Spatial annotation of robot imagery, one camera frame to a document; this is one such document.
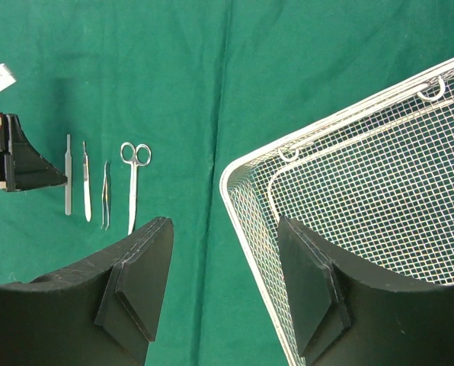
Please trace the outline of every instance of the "wire mesh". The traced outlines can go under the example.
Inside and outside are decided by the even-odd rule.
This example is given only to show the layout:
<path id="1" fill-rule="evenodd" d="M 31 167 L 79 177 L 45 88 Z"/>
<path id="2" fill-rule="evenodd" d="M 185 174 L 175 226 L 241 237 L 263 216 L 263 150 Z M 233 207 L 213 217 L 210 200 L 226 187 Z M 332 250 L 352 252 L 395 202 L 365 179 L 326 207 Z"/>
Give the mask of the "wire mesh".
<path id="1" fill-rule="evenodd" d="M 436 69 L 425 95 L 438 95 L 440 75 L 446 91 L 437 101 L 413 94 L 388 102 L 401 83 L 353 113 L 250 154 L 225 177 L 226 206 L 290 364 L 305 363 L 276 244 L 280 215 L 392 271 L 454 284 L 454 64 Z M 278 149 L 311 136 L 318 138 L 294 162 L 280 157 Z"/>

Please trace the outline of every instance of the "metal wire basket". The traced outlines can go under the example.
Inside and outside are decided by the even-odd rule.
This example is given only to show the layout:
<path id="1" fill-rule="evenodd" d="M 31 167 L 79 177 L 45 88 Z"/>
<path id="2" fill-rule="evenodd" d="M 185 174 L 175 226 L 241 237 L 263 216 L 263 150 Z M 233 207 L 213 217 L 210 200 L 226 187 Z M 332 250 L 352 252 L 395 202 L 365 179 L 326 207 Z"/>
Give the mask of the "metal wire basket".
<path id="1" fill-rule="evenodd" d="M 377 265 L 454 284 L 454 59 L 231 163 L 220 190 L 290 365 L 281 215 Z"/>

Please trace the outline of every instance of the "surgical scissors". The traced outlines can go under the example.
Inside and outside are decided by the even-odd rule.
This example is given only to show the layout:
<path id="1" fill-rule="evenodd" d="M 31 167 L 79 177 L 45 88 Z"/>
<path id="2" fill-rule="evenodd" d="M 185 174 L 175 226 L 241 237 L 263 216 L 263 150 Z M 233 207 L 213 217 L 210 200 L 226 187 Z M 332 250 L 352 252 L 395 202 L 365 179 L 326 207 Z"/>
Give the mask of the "surgical scissors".
<path id="1" fill-rule="evenodd" d="M 123 156 L 124 148 L 128 146 L 133 150 L 133 155 L 130 159 L 126 159 Z M 139 151 L 144 148 L 149 153 L 149 156 L 145 162 L 139 160 Z M 144 143 L 141 143 L 135 147 L 132 143 L 123 143 L 120 147 L 120 158 L 123 162 L 130 165 L 130 191 L 129 191 L 129 232 L 128 235 L 134 229 L 134 223 L 136 221 L 136 200 L 137 200 L 137 167 L 146 166 L 151 162 L 151 149 Z"/>

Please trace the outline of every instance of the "green cloth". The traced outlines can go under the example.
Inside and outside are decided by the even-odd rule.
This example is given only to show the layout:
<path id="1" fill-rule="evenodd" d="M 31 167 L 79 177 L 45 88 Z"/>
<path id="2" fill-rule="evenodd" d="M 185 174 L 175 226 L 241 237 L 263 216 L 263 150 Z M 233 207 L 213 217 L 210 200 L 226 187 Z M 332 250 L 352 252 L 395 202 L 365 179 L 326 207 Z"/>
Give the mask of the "green cloth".
<path id="1" fill-rule="evenodd" d="M 0 284 L 29 281 L 126 235 L 125 141 L 147 143 L 138 226 L 174 221 L 148 366 L 287 364 L 219 195 L 234 159 L 454 56 L 454 0 L 0 0 L 0 111 L 64 170 L 64 189 L 0 191 Z M 93 218 L 85 221 L 82 140 Z M 111 161 L 110 229 L 100 230 Z"/>

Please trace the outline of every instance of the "black device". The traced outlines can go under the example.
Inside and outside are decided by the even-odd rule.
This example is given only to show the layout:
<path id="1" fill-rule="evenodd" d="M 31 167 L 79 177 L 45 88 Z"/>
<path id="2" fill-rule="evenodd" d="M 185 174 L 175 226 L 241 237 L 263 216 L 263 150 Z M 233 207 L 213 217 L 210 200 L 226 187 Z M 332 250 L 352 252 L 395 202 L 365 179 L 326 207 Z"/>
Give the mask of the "black device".
<path id="1" fill-rule="evenodd" d="M 0 366 L 144 365 L 173 249 L 157 217 L 79 262 L 0 285 Z"/>
<path id="2" fill-rule="evenodd" d="M 18 116 L 0 113 L 0 189 L 28 191 L 66 182 L 66 176 L 32 147 Z"/>
<path id="3" fill-rule="evenodd" d="M 454 365 L 454 285 L 389 271 L 285 217 L 278 245 L 307 365 Z"/>

